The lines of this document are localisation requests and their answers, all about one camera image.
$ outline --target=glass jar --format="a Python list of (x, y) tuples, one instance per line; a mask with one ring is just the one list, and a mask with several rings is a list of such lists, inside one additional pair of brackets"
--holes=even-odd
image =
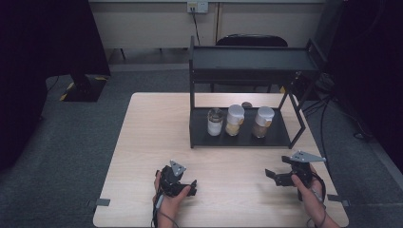
[(207, 132), (211, 136), (218, 136), (221, 133), (222, 119), (224, 113), (219, 108), (211, 108), (207, 114)]
[(272, 124), (274, 116), (275, 111), (272, 108), (268, 106), (260, 107), (255, 117), (252, 134), (257, 138), (264, 138), (267, 133), (267, 128)]
[(236, 136), (240, 133), (240, 126), (243, 123), (245, 110), (239, 104), (233, 104), (228, 108), (227, 123), (225, 131), (230, 136)]

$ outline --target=human hand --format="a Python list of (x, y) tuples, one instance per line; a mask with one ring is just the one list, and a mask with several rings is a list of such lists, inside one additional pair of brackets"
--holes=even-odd
[[(315, 168), (311, 165), (312, 172), (316, 173)], [(303, 182), (297, 175), (292, 175), (294, 185), (302, 195), (304, 207), (307, 215), (314, 221), (314, 224), (319, 228), (339, 227), (332, 218), (326, 214), (323, 202), (320, 201), (313, 191), (316, 191), (319, 196), (322, 196), (322, 185), (320, 181), (313, 177), (311, 181), (311, 189), (305, 187)]]
[[(161, 172), (158, 171), (154, 180), (155, 191), (160, 189)], [(158, 227), (159, 228), (171, 228), (175, 224), (174, 219), (179, 212), (179, 208), (183, 199), (187, 197), (191, 187), (188, 185), (183, 188), (181, 193), (174, 197), (163, 196), (163, 202), (157, 213)], [(152, 201), (155, 202), (157, 196), (154, 196)]]

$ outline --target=wrist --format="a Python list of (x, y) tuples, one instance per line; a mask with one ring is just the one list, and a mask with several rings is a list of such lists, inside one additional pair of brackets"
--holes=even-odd
[(314, 222), (314, 224), (316, 225), (317, 228), (319, 227), (323, 227), (323, 224), (325, 223), (326, 219), (327, 219), (328, 215), (326, 213), (326, 210), (321, 209), (321, 210), (317, 210), (316, 213), (312, 214), (311, 219)]
[(323, 223), (316, 223), (317, 228), (339, 228), (340, 226), (329, 216), (325, 211), (325, 217), (321, 221)]
[(174, 227), (174, 218), (171, 218), (169, 215), (166, 215), (163, 212), (158, 212), (157, 220), (158, 220), (158, 228)]

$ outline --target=shelf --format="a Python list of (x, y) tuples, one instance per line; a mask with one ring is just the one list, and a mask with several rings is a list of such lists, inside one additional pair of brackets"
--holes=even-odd
[[(305, 130), (300, 116), (300, 109), (309, 92), (314, 87), (320, 70), (326, 64), (326, 58), (310, 40), (306, 48), (289, 47), (203, 47), (190, 41), (189, 82), (190, 82), (190, 146), (287, 146), (292, 148)], [(311, 80), (299, 104), (292, 93), (294, 80), (303, 75)], [(195, 107), (195, 84), (242, 83), (254, 82), (262, 85), (279, 84), (285, 87), (285, 94), (278, 108), (275, 119), (267, 130), (266, 137), (258, 139), (252, 135), (252, 127), (257, 113), (256, 108), (245, 108), (244, 123), (238, 136), (232, 137), (225, 132), (223, 123), (219, 136), (210, 136), (207, 132), (207, 113), (211, 107)], [(290, 98), (296, 111), (300, 130), (290, 140), (281, 107), (285, 99)]]
[[(220, 107), (226, 117), (227, 107)], [(194, 145), (204, 146), (280, 146), (288, 147), (290, 138), (282, 119), (281, 112), (278, 108), (273, 108), (275, 117), (272, 124), (267, 129), (264, 138), (257, 138), (252, 135), (252, 128), (255, 122), (255, 116), (258, 112), (256, 107), (245, 108), (244, 121), (240, 126), (240, 133), (237, 136), (230, 136), (225, 132), (226, 120), (222, 123), (221, 133), (219, 136), (211, 136), (207, 132), (207, 113), (208, 107), (195, 107), (190, 117), (191, 142)]]

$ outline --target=gray carpet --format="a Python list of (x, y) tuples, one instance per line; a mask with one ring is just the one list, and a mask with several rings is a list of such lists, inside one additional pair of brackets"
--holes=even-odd
[[(25, 152), (0, 174), (0, 227), (94, 227), (91, 202), (100, 197), (130, 97), (135, 92), (187, 92), (187, 70), (113, 72), (97, 103), (63, 103), (68, 76), (48, 79), (52, 89)], [(227, 92), (232, 86), (217, 86)], [(197, 91), (209, 91), (198, 85)], [(253, 88), (236, 88), (253, 92)], [(351, 205), (348, 227), (402, 227), (400, 173), (391, 173), (371, 143), (353, 137), (351, 118), (331, 102), (308, 117), (326, 153), (336, 190)]]

